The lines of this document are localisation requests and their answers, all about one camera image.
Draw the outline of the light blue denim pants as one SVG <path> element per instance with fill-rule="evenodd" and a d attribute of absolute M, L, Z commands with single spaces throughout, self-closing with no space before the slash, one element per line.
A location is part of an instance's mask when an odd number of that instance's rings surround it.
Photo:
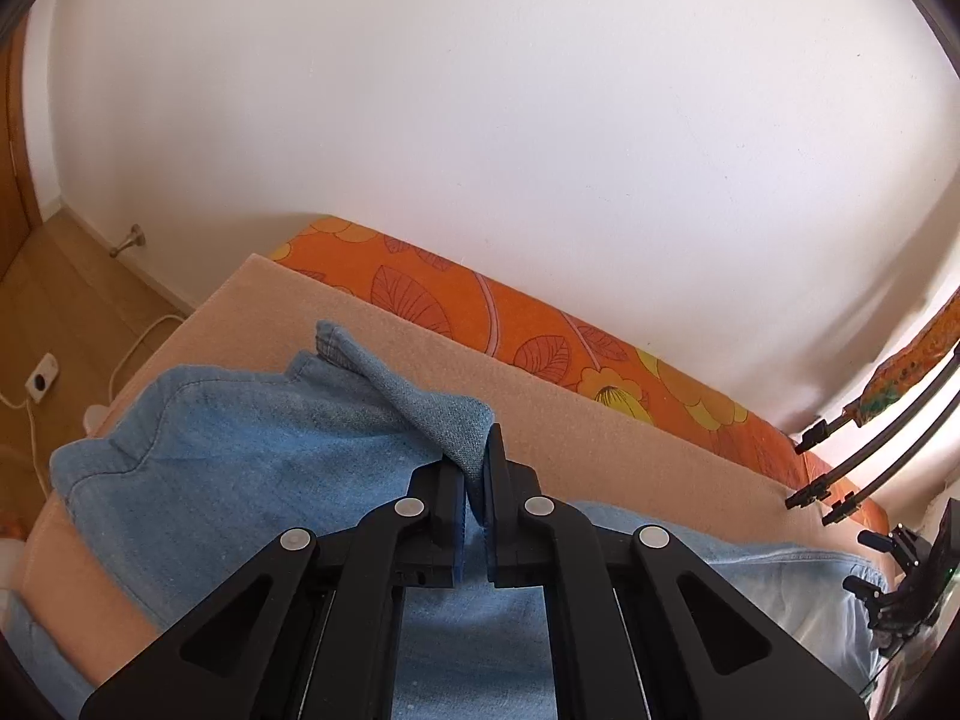
<path fill-rule="evenodd" d="M 324 322 L 279 374 L 164 372 L 107 436 L 57 450 L 52 484 L 125 600 L 169 628 L 268 541 L 353 527 L 418 466 L 448 458 L 480 493 L 493 421 L 483 401 L 415 387 Z M 394 712 L 555 715 L 544 599 L 488 582 L 478 522 L 454 589 L 410 593 Z"/>

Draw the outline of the peach fleece blanket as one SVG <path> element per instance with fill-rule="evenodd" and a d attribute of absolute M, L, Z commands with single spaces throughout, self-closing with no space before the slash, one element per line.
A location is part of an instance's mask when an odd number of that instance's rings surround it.
<path fill-rule="evenodd" d="M 788 511 L 788 489 L 646 422 L 573 394 L 252 255 L 133 374 L 107 410 L 114 424 L 167 369 L 213 364 L 280 372 L 331 320 L 418 387 L 488 403 L 509 458 L 534 468 L 545 493 L 600 500 L 734 543 L 796 543 L 862 553 L 859 525 L 823 527 Z M 13 590 L 68 660 L 102 683 L 155 635 L 51 497 L 13 573 Z"/>

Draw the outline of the colourful patterned cloth strip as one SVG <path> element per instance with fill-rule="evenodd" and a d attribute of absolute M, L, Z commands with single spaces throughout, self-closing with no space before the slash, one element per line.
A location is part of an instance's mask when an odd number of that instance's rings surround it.
<path fill-rule="evenodd" d="M 958 335 L 958 293 L 953 293 L 907 346 L 875 369 L 861 395 L 844 406 L 843 416 L 861 427 L 880 415 L 952 351 Z"/>

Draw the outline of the white power socket strip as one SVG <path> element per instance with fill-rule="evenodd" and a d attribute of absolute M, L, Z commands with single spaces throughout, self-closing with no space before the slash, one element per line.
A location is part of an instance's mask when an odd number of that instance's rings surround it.
<path fill-rule="evenodd" d="M 26 379 L 25 388 L 29 398 L 34 403 L 41 403 L 50 392 L 59 374 L 59 361 L 52 353 L 46 353 Z"/>

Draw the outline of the metal door stopper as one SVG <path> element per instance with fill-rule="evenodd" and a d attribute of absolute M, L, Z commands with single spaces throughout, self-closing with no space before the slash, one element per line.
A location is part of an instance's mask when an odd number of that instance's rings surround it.
<path fill-rule="evenodd" d="M 127 252 L 128 249 L 140 249 L 140 247 L 145 247 L 145 245 L 145 231 L 143 231 L 139 224 L 132 224 L 127 234 L 125 234 L 125 238 L 109 249 L 109 257 L 111 259 L 117 259 L 119 255 Z"/>

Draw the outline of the wooden door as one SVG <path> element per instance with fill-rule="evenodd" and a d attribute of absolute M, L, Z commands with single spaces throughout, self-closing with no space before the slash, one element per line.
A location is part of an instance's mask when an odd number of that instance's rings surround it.
<path fill-rule="evenodd" d="M 0 76 L 0 275 L 4 277 L 29 236 L 43 224 L 26 143 L 25 70 L 29 18 L 23 16 L 2 44 Z"/>

